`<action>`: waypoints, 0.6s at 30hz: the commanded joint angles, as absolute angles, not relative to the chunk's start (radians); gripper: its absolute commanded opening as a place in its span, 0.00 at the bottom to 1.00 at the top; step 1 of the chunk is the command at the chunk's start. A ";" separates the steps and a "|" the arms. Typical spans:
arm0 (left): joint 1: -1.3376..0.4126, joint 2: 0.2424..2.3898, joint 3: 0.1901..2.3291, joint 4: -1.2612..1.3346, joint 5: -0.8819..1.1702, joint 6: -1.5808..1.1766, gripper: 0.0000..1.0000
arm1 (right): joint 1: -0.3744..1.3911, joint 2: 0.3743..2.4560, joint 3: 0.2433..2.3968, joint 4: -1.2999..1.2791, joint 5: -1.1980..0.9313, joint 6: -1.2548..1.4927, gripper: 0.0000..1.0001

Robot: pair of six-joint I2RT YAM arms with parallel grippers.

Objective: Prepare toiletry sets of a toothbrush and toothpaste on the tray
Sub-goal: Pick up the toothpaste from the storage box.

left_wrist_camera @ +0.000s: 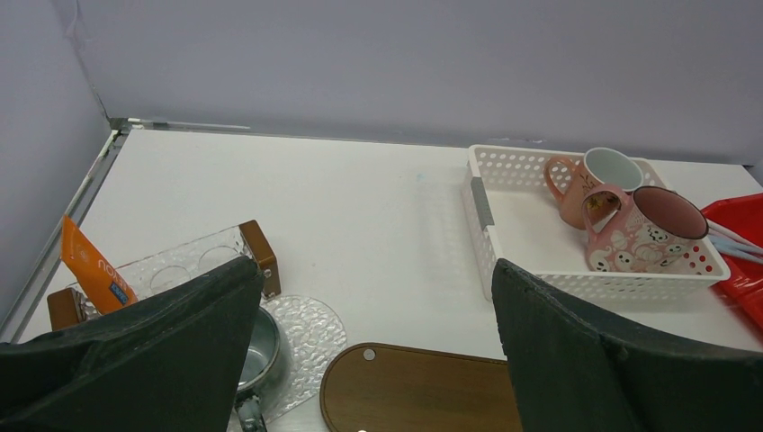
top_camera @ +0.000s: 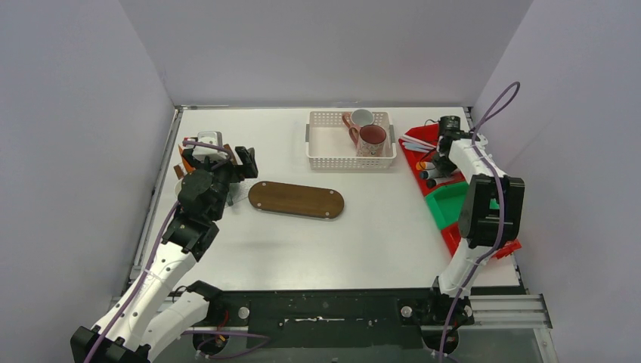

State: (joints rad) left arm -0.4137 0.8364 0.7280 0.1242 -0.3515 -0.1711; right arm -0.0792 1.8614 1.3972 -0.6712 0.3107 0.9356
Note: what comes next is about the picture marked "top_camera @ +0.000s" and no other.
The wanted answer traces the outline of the white toothpaste tube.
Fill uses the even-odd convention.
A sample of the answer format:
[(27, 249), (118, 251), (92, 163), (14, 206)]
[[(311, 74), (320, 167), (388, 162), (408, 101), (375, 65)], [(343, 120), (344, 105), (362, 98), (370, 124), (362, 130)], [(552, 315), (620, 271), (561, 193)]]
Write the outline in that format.
[(427, 180), (441, 178), (444, 176), (444, 174), (441, 170), (433, 168), (420, 171), (419, 176), (421, 179)]

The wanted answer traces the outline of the orange toothpaste tube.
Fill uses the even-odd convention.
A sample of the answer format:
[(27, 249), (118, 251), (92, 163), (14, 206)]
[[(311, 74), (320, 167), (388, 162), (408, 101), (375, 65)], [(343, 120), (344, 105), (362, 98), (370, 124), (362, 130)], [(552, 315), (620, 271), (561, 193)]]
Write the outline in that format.
[(186, 174), (192, 173), (196, 169), (196, 160), (193, 156), (194, 149), (187, 146), (178, 146), (178, 150)]

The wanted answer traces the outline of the wooden acrylic toothbrush holder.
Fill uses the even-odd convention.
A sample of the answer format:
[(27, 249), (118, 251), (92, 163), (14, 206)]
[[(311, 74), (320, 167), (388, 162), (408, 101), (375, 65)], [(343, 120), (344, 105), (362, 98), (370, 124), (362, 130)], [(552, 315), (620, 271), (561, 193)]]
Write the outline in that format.
[[(234, 152), (233, 152), (233, 151), (232, 151), (232, 149), (231, 149), (231, 146), (230, 146), (229, 144), (224, 144), (224, 145), (223, 145), (223, 148), (224, 148), (225, 150), (227, 150), (227, 151), (230, 151), (230, 152), (231, 152), (231, 163), (232, 163), (232, 164), (234, 164), (234, 165), (236, 165), (236, 164), (237, 164), (236, 157), (235, 157)], [(177, 178), (178, 178), (179, 180), (183, 179), (183, 177), (185, 177), (185, 176), (187, 175), (187, 174), (186, 174), (186, 172), (185, 172), (185, 170), (184, 170), (184, 167), (183, 167), (183, 165), (182, 165), (182, 162), (180, 162), (179, 164), (175, 165), (175, 166), (173, 167), (173, 169), (174, 169), (175, 174), (177, 175)]]

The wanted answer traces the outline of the pink mug white inside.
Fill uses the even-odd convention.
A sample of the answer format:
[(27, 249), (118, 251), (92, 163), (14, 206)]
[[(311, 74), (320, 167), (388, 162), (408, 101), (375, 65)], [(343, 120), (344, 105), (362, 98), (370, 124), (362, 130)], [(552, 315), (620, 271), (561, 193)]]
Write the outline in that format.
[(181, 192), (181, 188), (182, 188), (182, 180), (179, 180), (175, 183), (175, 186), (174, 186), (174, 195), (176, 199), (178, 199), (178, 196)]

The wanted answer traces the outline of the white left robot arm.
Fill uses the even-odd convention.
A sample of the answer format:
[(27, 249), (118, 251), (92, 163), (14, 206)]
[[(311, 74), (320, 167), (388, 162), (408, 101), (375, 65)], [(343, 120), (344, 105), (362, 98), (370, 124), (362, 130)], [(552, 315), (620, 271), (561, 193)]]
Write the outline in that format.
[(192, 167), (162, 223), (150, 258), (132, 286), (91, 327), (70, 340), (75, 362), (152, 362), (194, 324), (218, 324), (221, 291), (195, 281), (170, 307), (161, 305), (202, 258), (219, 232), (230, 186), (259, 175), (253, 148), (185, 140), (181, 156)]

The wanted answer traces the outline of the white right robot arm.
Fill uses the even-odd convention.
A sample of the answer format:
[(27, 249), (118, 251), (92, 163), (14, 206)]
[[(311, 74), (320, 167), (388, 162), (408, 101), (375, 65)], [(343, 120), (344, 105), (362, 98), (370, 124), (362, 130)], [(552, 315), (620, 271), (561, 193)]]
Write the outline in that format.
[(436, 280), (442, 295), (426, 303), (427, 317), (436, 324), (455, 316), (451, 298), (468, 296), (480, 268), (519, 233), (525, 182), (500, 169), (482, 142), (476, 132), (461, 129), (458, 116), (439, 119), (432, 164), (443, 176), (459, 171), (468, 189), (458, 219), (461, 242)]

